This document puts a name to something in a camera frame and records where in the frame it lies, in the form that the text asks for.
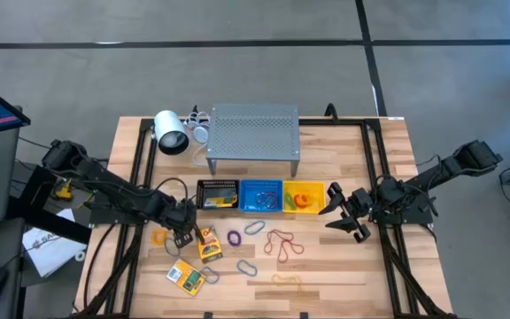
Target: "white paper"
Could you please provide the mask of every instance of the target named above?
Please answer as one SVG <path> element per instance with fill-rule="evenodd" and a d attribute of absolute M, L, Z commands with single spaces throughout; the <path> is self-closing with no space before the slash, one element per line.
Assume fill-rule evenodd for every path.
<path fill-rule="evenodd" d="M 62 212 L 58 213 L 57 216 L 74 222 L 74 215 L 70 208 L 64 209 Z M 33 228 L 23 234 L 23 245 L 25 249 L 38 246 L 38 248 L 29 250 L 28 254 L 31 260 L 33 260 L 36 270 L 41 277 L 49 276 L 73 258 L 75 254 L 86 249 L 86 245 L 73 240 L 55 238 L 57 238 L 57 235 L 37 228 Z"/>

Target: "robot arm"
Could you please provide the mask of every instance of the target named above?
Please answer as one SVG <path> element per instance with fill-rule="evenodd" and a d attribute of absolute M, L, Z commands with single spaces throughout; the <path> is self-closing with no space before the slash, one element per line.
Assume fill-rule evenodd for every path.
<path fill-rule="evenodd" d="M 353 234 L 361 243 L 370 233 L 367 226 L 359 224 L 358 218 L 369 216 L 369 221 L 381 224 L 400 225 L 403 223 L 431 224 L 432 214 L 437 211 L 429 198 L 428 191 L 460 175 L 480 176 L 493 171 L 503 160 L 491 148 L 480 141 L 463 144 L 453 155 L 438 159 L 438 164 L 427 171 L 403 182 L 392 176 L 382 175 L 382 182 L 367 192 L 363 188 L 345 198 L 338 183 L 328 188 L 330 203 L 320 214 L 342 208 L 342 220 L 331 222 L 326 227 L 336 228 Z"/>
<path fill-rule="evenodd" d="M 102 167 L 79 144 L 55 140 L 51 146 L 42 158 L 44 168 L 56 175 L 73 178 L 90 191 L 99 191 L 121 212 L 173 230 L 174 242 L 179 248 L 192 241 L 192 230 L 203 241 L 196 225 L 196 207 L 191 200 L 177 201 L 159 191 L 158 187 L 155 190 L 138 188 Z"/>

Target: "concrete floor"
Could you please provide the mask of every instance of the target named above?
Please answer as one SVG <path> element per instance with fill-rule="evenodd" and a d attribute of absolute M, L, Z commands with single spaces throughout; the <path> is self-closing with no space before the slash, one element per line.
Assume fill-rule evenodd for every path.
<path fill-rule="evenodd" d="M 366 0 L 374 40 L 510 39 L 507 0 Z M 349 0 L 0 0 L 0 43 L 361 37 Z M 510 167 L 510 46 L 375 47 L 389 116 L 404 116 L 418 161 L 487 141 Z M 109 154 L 117 119 L 212 103 L 298 104 L 374 115 L 363 48 L 0 50 L 0 95 L 33 124 L 21 135 Z M 19 144 L 18 157 L 43 151 Z M 438 251 L 454 312 L 510 318 L 510 206 L 498 172 L 435 189 Z M 25 317 L 66 315 L 70 263 L 27 290 Z"/>

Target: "orange rubber band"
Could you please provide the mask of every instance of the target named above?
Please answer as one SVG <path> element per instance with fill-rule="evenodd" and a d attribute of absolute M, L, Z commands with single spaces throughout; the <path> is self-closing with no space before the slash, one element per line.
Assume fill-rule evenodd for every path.
<path fill-rule="evenodd" d="M 166 230 L 155 230 L 152 232 L 151 241 L 155 245 L 164 245 L 166 240 Z"/>

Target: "yellow label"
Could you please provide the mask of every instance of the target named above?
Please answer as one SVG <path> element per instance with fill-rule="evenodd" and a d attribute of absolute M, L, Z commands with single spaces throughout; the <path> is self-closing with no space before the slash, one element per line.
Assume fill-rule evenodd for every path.
<path fill-rule="evenodd" d="M 220 240 L 210 229 L 202 229 L 202 236 L 204 237 L 204 243 L 198 240 L 198 251 L 200 252 L 200 258 L 203 263 L 210 261 L 216 261 L 223 257 L 221 253 Z"/>
<path fill-rule="evenodd" d="M 166 278 L 192 296 L 196 296 L 205 281 L 204 275 L 181 259 L 168 270 Z"/>
<path fill-rule="evenodd" d="M 225 208 L 232 207 L 237 201 L 237 196 L 223 198 L 207 198 L 204 202 L 204 208 Z"/>

